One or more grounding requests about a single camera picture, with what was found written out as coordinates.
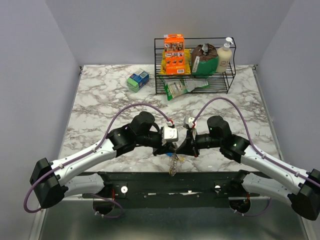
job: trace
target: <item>lotion bottle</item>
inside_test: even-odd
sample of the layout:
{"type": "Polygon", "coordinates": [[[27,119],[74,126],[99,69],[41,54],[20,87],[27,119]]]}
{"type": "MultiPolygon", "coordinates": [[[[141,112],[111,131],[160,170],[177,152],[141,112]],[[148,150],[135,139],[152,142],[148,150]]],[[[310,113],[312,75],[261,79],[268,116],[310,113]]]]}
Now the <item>lotion bottle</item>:
{"type": "Polygon", "coordinates": [[[220,47],[217,50],[219,60],[218,60],[218,67],[216,68],[217,73],[223,73],[227,70],[229,65],[230,59],[232,57],[232,51],[230,49],[230,44],[234,44],[231,37],[227,37],[225,39],[226,43],[223,47],[220,47]]]}

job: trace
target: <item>marble countertop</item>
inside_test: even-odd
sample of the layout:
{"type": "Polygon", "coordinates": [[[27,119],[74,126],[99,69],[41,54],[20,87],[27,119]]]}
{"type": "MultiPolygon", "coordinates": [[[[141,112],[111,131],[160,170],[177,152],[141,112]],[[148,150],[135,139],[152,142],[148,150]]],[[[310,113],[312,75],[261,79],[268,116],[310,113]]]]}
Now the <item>marble countertop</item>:
{"type": "MultiPolygon", "coordinates": [[[[184,94],[171,101],[166,95],[155,95],[154,65],[85,65],[83,67],[60,158],[72,155],[99,141],[112,117],[123,107],[132,103],[149,103],[161,109],[179,132],[178,146],[186,136],[183,128],[185,116],[195,117],[210,99],[223,96],[232,100],[241,110],[253,139],[262,150],[277,157],[278,152],[270,130],[266,111],[256,84],[253,71],[248,65],[238,65],[236,76],[228,94],[184,94]],[[150,81],[137,93],[128,90],[126,80],[137,69],[151,74],[150,81]]],[[[129,108],[114,122],[112,128],[128,124],[140,111],[149,111],[161,126],[165,119],[146,106],[129,108]]],[[[244,125],[231,104],[223,100],[211,103],[198,120],[199,134],[207,133],[207,119],[220,115],[228,121],[231,131],[247,138],[244,125]]],[[[108,172],[168,172],[170,158],[153,156],[152,149],[140,147],[120,157],[98,164],[89,171],[108,172]]],[[[219,149],[202,149],[200,156],[185,157],[178,163],[177,172],[252,171],[251,167],[228,160],[219,149]]]]}

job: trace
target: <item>plastic bag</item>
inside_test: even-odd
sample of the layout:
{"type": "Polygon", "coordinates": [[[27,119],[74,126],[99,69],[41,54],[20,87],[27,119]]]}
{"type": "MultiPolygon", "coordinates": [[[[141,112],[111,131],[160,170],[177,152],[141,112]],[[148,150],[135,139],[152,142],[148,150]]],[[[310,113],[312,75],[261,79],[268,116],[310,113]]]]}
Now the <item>plastic bag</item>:
{"type": "MultiPolygon", "coordinates": [[[[190,69],[190,50],[189,49],[184,49],[184,62],[185,62],[185,73],[184,74],[191,74],[191,69],[190,69]]],[[[162,52],[162,61],[161,61],[161,70],[160,74],[167,74],[166,72],[166,54],[165,51],[162,52]]]]}
{"type": "Polygon", "coordinates": [[[168,101],[178,97],[182,94],[186,94],[194,90],[195,88],[207,88],[209,87],[208,81],[194,80],[194,79],[164,79],[159,76],[164,84],[164,90],[168,101]]]}
{"type": "Polygon", "coordinates": [[[198,45],[192,51],[192,75],[201,75],[207,77],[216,72],[219,58],[214,46],[207,43],[198,45]]]}

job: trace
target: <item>wire shelf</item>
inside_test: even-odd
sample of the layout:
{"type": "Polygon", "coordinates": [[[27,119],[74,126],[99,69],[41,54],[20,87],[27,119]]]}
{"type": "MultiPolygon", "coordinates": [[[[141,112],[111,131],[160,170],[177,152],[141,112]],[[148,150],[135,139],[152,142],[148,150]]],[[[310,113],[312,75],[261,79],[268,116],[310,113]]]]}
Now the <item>wire shelf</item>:
{"type": "MultiPolygon", "coordinates": [[[[155,78],[155,94],[165,94],[165,85],[160,77],[164,80],[177,80],[181,79],[184,81],[188,80],[201,80],[208,81],[209,87],[206,88],[195,88],[189,94],[205,94],[205,93],[220,93],[227,94],[229,89],[236,76],[236,65],[235,65],[235,52],[236,52],[236,42],[232,37],[234,46],[231,46],[232,50],[232,59],[229,62],[229,66],[226,71],[223,73],[216,72],[213,75],[197,75],[196,77],[192,74],[176,74],[176,75],[167,75],[160,74],[161,64],[162,64],[162,53],[164,51],[164,38],[155,38],[154,39],[154,78],[155,78]]],[[[184,39],[184,48],[192,50],[199,44],[209,43],[213,45],[216,49],[223,46],[225,43],[225,37],[198,37],[198,38],[185,38],[184,39]]],[[[189,62],[190,68],[192,67],[191,57],[189,62]]]]}

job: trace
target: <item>gray wall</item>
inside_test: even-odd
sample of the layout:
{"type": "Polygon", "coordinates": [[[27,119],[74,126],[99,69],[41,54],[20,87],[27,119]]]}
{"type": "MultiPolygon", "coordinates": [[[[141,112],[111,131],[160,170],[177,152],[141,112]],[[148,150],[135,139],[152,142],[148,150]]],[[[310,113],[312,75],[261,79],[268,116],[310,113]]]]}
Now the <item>gray wall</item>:
{"type": "Polygon", "coordinates": [[[2,1],[0,33],[0,239],[26,240],[29,178],[58,156],[79,67],[43,0],[2,1]]]}
{"type": "Polygon", "coordinates": [[[319,10],[294,1],[257,71],[284,159],[310,171],[320,169],[319,10]]]}
{"type": "Polygon", "coordinates": [[[153,39],[235,37],[237,64],[256,64],[293,0],[46,0],[81,64],[151,64],[153,39]]]}

